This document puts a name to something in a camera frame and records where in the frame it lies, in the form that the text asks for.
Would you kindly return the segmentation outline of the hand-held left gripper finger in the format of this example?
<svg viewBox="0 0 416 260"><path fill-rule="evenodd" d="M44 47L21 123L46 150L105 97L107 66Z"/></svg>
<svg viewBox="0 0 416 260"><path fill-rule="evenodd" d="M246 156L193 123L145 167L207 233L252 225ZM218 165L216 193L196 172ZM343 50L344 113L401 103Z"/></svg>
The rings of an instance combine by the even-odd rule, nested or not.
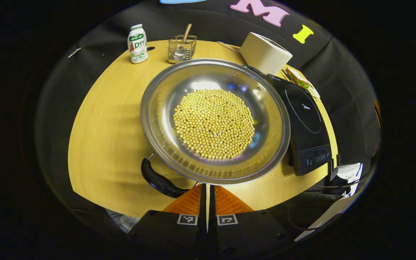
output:
<svg viewBox="0 0 416 260"><path fill-rule="evenodd" d="M291 235L266 210L219 214L210 186L209 255L274 255L291 245Z"/></svg>
<svg viewBox="0 0 416 260"><path fill-rule="evenodd" d="M141 254L202 254L207 235L205 184L161 211L149 210L127 234Z"/></svg>

